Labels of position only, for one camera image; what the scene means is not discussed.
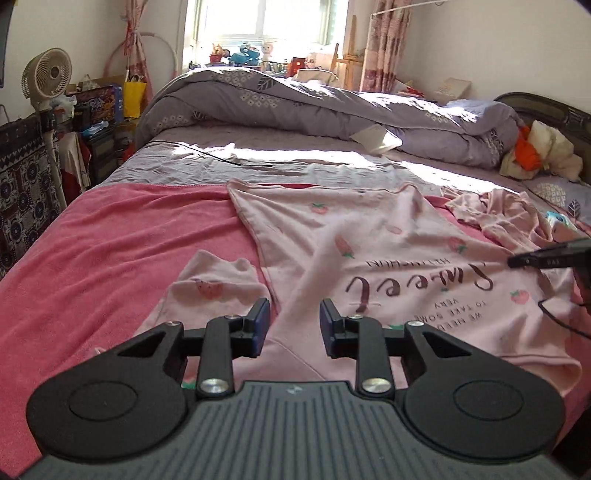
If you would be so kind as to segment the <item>pink strawberry print pants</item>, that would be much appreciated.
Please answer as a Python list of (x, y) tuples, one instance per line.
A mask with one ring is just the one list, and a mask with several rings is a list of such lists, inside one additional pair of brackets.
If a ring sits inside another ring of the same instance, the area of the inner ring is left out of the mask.
[(187, 330), (204, 328), (215, 317), (245, 315), (256, 300), (269, 296), (248, 259), (228, 261), (199, 250), (135, 333), (139, 335), (168, 321), (183, 323)]

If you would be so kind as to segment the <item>pink strawberry print shirt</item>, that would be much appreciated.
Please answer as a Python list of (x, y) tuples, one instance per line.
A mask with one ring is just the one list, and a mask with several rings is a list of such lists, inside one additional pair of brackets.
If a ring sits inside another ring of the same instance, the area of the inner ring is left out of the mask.
[(561, 393), (583, 368), (561, 322), (577, 316), (568, 270), (512, 269), (509, 257), (548, 246), (533, 208), (526, 222), (453, 206), (445, 217), (420, 190), (294, 188), (228, 183), (256, 242), (276, 320), (245, 379), (351, 380), (349, 359), (325, 354), (323, 299), (342, 315), (387, 327), (420, 321), (549, 381)]

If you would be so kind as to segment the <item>orange and cream clothes pile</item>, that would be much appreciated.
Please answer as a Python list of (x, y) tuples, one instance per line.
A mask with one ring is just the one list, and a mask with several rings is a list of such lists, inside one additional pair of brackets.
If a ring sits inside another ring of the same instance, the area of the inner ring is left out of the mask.
[(571, 182), (580, 180), (583, 159), (573, 143), (558, 129), (535, 120), (520, 128), (517, 142), (502, 160), (500, 174), (516, 180), (553, 175)]

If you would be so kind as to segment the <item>dark wooden headboard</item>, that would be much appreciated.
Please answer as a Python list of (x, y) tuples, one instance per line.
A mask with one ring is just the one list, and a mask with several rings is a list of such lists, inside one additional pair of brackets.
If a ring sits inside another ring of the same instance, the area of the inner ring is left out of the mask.
[(574, 145), (583, 160), (582, 181), (590, 183), (590, 114), (578, 108), (537, 94), (510, 92), (495, 98), (512, 107), (530, 126), (534, 120), (558, 129)]

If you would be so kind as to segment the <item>pink terry blanket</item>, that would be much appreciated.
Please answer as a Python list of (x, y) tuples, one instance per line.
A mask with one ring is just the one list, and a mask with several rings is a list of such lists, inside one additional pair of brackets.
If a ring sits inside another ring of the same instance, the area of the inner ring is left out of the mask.
[[(424, 197), (445, 217), (468, 206), (524, 224), (533, 208), (501, 191)], [(353, 379), (245, 379), (239, 368), (259, 366), (262, 353), (232, 357), (230, 319), (243, 315), (135, 333), (199, 250), (248, 259), (270, 292), (228, 184), (93, 189), (9, 271), (1, 283), (3, 478), (586, 474), (590, 443), (575, 432), (590, 391), (590, 305), (570, 269), (553, 269), (572, 273), (578, 310), (561, 322), (583, 368), (568, 393), (423, 322), (387, 327), (365, 315), (348, 316), (359, 319), (356, 359), (341, 358), (353, 361)], [(271, 326), (276, 304), (266, 299)]]

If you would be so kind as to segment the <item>blue grey pillow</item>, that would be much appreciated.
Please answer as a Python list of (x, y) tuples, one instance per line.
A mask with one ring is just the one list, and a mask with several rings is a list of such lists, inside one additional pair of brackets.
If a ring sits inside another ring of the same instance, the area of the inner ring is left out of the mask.
[(513, 116), (511, 107), (497, 101), (459, 99), (448, 102), (446, 108), (453, 115), (470, 122), (480, 119), (501, 121)]

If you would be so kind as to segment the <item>lilac bed sheet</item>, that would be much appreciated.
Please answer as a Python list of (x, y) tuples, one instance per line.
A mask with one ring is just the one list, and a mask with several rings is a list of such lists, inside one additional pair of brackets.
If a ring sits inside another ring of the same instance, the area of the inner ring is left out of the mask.
[(447, 187), (482, 194), (496, 188), (525, 192), (543, 213), (572, 215), (590, 231), (588, 196), (580, 203), (555, 205), (529, 183), (495, 171), (447, 164), (392, 150), (370, 155), (355, 142), (296, 132), (205, 122), (157, 134), (107, 179), (106, 184), (174, 186), (223, 184), (230, 179), (262, 184), (311, 184), (394, 190), (413, 183), (425, 195)]

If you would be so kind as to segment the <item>purple floral duvet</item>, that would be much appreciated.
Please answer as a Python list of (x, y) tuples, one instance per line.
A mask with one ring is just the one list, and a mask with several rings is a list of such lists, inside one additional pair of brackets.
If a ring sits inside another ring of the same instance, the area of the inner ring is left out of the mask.
[(519, 136), (522, 121), (512, 110), (501, 121), (470, 122), (446, 105), (418, 98), (212, 67), (188, 71), (163, 87), (140, 117), (135, 144), (143, 147), (164, 130), (207, 120), (345, 141), (380, 124), (402, 139), (398, 149), (407, 154), (494, 170)]

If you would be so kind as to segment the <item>patterned cloth covered cabinet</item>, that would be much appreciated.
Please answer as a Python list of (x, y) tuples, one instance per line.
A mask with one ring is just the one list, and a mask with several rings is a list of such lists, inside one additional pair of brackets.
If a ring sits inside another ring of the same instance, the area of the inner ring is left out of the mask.
[(6, 276), (62, 211), (36, 116), (1, 127), (0, 185), (0, 270)]

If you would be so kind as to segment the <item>yellow shopping bag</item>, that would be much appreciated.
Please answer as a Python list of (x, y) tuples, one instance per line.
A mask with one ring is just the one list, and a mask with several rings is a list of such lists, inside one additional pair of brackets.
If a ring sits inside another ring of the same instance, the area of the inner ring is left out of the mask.
[(123, 116), (125, 118), (139, 118), (141, 105), (147, 84), (139, 75), (133, 75), (129, 81), (123, 83)]

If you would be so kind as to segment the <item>wooden easel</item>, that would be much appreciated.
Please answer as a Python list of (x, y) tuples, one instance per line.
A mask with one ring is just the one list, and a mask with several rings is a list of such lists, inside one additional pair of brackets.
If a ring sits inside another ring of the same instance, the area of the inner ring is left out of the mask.
[(352, 16), (351, 25), (349, 25), (349, 35), (346, 36), (346, 49), (342, 55), (339, 55), (339, 43), (335, 44), (335, 50), (332, 54), (332, 61), (329, 70), (342, 83), (346, 90), (355, 88), (356, 69), (363, 68), (363, 56), (356, 54), (356, 15)]

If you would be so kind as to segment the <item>blue plush toy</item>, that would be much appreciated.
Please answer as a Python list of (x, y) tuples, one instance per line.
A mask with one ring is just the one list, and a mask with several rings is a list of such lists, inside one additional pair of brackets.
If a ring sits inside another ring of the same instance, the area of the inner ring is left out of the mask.
[(260, 52), (249, 43), (244, 42), (239, 47), (239, 51), (229, 57), (229, 62), (233, 66), (257, 66), (259, 65)]

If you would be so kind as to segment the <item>right pink floral curtain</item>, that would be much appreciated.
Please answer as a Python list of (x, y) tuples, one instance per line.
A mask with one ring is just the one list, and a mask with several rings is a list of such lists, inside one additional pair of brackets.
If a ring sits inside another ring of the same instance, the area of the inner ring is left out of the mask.
[[(400, 5), (404, 1), (377, 1), (375, 11)], [(411, 9), (370, 19), (365, 56), (363, 57), (362, 92), (392, 93), (402, 59)]]

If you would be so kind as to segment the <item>pink floral curtain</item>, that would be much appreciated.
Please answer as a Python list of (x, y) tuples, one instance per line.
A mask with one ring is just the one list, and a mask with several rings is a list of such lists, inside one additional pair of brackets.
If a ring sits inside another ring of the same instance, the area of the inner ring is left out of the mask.
[(124, 18), (126, 22), (123, 55), (126, 69), (131, 77), (138, 76), (146, 84), (141, 105), (145, 107), (152, 98), (152, 85), (147, 68), (145, 49), (140, 34), (140, 23), (147, 0), (126, 0)]
[[(377, 1), (375, 11), (400, 5), (404, 1)], [(363, 57), (362, 92), (392, 93), (402, 59), (411, 9), (370, 19), (365, 56)]]

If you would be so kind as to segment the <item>pink hula hoop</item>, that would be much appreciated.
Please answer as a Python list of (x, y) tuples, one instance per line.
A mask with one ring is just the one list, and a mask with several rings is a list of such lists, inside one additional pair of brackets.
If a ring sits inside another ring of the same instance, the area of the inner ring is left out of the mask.
[[(142, 39), (144, 37), (158, 40), (160, 43), (162, 43), (167, 48), (167, 51), (170, 54), (171, 59), (172, 59), (172, 70), (171, 70), (170, 79), (173, 80), (174, 78), (176, 78), (176, 76), (180, 73), (180, 67), (181, 67), (177, 53), (174, 50), (174, 48), (170, 45), (170, 43), (167, 42), (160, 35), (153, 33), (153, 32), (147, 32), (147, 31), (135, 31), (134, 32), (135, 42), (131, 46), (132, 54), (139, 52), (140, 59), (143, 59), (143, 60), (146, 59), (145, 47), (143, 46), (143, 41), (142, 41)], [(123, 40), (111, 52), (111, 54), (109, 55), (108, 59), (106, 60), (106, 62), (104, 64), (104, 68), (103, 68), (103, 76), (104, 77), (108, 77), (110, 75), (110, 70), (111, 70), (112, 63), (114, 62), (114, 59), (119, 54), (124, 55), (123, 51), (125, 50), (126, 47), (127, 47), (127, 41)]]

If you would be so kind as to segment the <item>left pink floral curtain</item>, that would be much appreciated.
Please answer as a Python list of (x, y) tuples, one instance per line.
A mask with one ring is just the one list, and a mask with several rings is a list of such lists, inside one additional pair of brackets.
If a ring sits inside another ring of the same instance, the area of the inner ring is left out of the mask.
[(138, 76), (146, 84), (141, 105), (145, 107), (152, 98), (152, 85), (147, 68), (145, 49), (140, 34), (140, 23), (147, 0), (126, 0), (124, 18), (126, 22), (123, 55), (126, 69), (131, 77)]

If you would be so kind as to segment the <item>white clothes rail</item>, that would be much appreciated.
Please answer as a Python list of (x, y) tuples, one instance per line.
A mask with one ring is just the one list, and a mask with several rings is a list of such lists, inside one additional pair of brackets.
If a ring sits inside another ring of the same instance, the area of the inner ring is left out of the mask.
[(390, 13), (394, 13), (394, 12), (401, 12), (404, 10), (423, 7), (423, 6), (431, 6), (431, 5), (442, 6), (445, 3), (447, 3), (448, 1), (449, 0), (404, 1), (404, 2), (401, 2), (400, 5), (396, 5), (391, 8), (383, 8), (381, 10), (373, 12), (372, 14), (370, 14), (370, 18), (372, 20), (374, 20), (374, 19), (376, 19), (380, 16), (383, 16), (383, 15), (386, 15), (386, 14), (390, 14)]

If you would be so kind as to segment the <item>white pedestal fan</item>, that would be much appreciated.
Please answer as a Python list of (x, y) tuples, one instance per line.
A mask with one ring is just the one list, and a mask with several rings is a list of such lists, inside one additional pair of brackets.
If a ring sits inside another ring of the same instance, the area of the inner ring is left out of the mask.
[(21, 79), (23, 95), (30, 101), (40, 123), (52, 181), (61, 210), (66, 208), (66, 200), (55, 140), (57, 120), (50, 103), (65, 92), (71, 75), (72, 64), (67, 52), (61, 48), (51, 48), (28, 62)]

